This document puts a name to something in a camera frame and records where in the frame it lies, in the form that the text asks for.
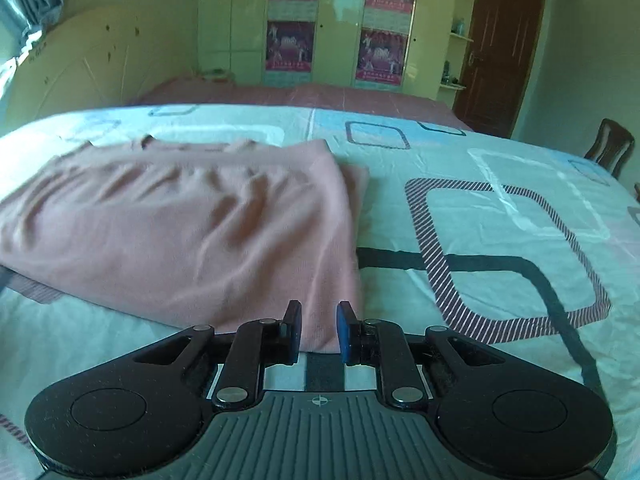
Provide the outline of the corner wall shelves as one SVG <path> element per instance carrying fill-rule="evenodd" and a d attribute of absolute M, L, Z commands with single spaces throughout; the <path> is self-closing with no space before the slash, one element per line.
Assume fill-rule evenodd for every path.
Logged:
<path fill-rule="evenodd" d="M 465 89 L 462 74 L 469 47 L 474 42 L 471 37 L 471 24 L 476 2 L 477 0 L 454 0 L 448 47 L 437 96 L 437 99 L 449 108 L 454 108 L 454 102 Z"/>

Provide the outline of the lower left pink poster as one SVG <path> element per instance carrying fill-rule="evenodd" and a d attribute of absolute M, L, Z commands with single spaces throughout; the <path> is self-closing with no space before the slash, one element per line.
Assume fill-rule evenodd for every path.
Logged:
<path fill-rule="evenodd" d="M 268 21 L 265 69 L 310 73 L 315 30 L 314 22 Z"/>

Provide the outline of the lower right pink poster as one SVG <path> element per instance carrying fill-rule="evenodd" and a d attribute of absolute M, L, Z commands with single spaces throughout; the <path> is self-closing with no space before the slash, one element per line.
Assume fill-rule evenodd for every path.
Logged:
<path fill-rule="evenodd" d="M 361 29 L 355 79 L 399 87 L 408 37 L 386 30 Z"/>

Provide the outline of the blue window curtain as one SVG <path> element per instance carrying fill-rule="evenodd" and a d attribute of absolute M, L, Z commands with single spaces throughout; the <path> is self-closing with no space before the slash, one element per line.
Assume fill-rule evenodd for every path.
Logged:
<path fill-rule="evenodd" d="M 1 117 L 20 66 L 60 19 L 65 0 L 1 0 Z"/>

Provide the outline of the cream bed headboard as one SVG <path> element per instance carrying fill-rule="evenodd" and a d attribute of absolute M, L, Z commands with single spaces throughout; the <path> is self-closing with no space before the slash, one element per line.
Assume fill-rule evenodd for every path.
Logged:
<path fill-rule="evenodd" d="M 3 132 L 51 115 L 131 104 L 190 75 L 196 55 L 150 10 L 100 6 L 47 33 L 9 85 Z"/>

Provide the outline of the dark brown wooden door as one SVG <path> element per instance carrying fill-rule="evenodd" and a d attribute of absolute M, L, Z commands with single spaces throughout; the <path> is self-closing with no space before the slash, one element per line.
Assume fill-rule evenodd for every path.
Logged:
<path fill-rule="evenodd" d="M 476 0 L 454 114 L 474 131 L 509 139 L 528 83 L 544 0 Z"/>

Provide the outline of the pink quilted bed cover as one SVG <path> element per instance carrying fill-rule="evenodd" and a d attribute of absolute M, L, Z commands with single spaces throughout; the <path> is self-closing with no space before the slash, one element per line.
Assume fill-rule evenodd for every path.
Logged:
<path fill-rule="evenodd" d="M 132 105 L 163 104 L 246 104 L 295 106 L 339 110 L 385 117 L 430 122 L 470 130 L 442 102 L 407 96 L 403 93 L 331 86 L 299 84 L 291 88 L 238 86 L 204 78 L 176 78 L 163 82 L 130 101 Z"/>

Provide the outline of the light blue patterned bedsheet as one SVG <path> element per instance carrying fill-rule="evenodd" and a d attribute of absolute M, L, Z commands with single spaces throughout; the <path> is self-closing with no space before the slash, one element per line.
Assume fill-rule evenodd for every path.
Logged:
<path fill-rule="evenodd" d="M 6 479 L 634 479 L 639 206 L 593 162 L 430 122 L 316 108 L 148 105 L 1 140 L 2 200 L 84 144 L 322 140 L 366 167 L 360 321 L 405 333 L 428 395 L 300 348 L 254 406 L 217 406 L 238 330 L 175 327 L 1 263 Z"/>

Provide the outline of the pale green wardrobe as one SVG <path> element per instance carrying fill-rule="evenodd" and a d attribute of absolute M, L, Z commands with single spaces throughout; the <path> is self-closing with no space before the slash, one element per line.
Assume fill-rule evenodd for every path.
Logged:
<path fill-rule="evenodd" d="M 198 0 L 198 62 L 207 75 L 243 86 L 299 84 L 382 90 L 438 100 L 454 0 L 414 0 L 410 14 L 366 7 L 366 0 Z M 265 69 L 268 21 L 314 22 L 310 73 Z M 361 29 L 408 37 L 399 87 L 355 79 Z"/>

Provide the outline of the dark wooden chair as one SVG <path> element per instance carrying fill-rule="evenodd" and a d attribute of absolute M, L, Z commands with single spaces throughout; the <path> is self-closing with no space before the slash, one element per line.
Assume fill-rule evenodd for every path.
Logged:
<path fill-rule="evenodd" d="M 596 140 L 585 154 L 585 159 L 595 162 L 608 171 L 615 179 L 634 151 L 634 136 L 619 122 L 611 118 L 603 118 Z"/>

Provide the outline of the pink sweatshirt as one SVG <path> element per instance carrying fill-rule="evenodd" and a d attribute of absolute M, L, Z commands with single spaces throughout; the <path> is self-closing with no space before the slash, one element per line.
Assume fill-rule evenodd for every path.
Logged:
<path fill-rule="evenodd" d="M 366 167 L 312 140 L 171 143 L 146 136 L 55 157 L 1 203 L 1 262 L 66 294 L 223 332 L 302 305 L 300 348 L 337 348 L 360 304 Z"/>

